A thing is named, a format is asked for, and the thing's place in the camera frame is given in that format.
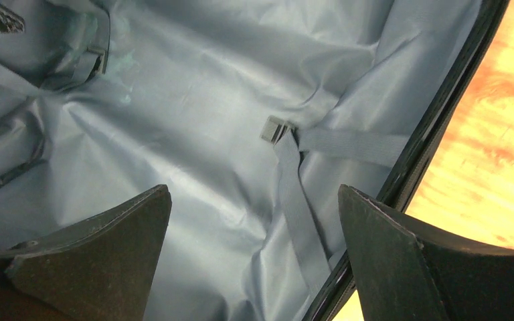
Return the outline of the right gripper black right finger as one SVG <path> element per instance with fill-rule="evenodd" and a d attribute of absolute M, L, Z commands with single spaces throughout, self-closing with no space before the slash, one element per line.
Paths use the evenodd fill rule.
<path fill-rule="evenodd" d="M 514 320 L 514 249 L 445 231 L 351 186 L 338 200 L 365 320 Z"/>

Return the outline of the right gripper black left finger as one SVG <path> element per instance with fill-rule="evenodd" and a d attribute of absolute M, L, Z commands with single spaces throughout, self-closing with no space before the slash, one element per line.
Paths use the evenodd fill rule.
<path fill-rule="evenodd" d="M 171 206 L 157 185 L 0 250 L 0 320 L 142 320 Z"/>

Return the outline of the yellow Pikachu hard-shell suitcase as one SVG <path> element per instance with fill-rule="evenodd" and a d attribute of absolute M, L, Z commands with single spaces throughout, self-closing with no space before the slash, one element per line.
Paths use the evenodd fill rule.
<path fill-rule="evenodd" d="M 395 204 L 506 1 L 0 1 L 0 250 L 157 186 L 142 320 L 322 320 L 341 185 Z"/>

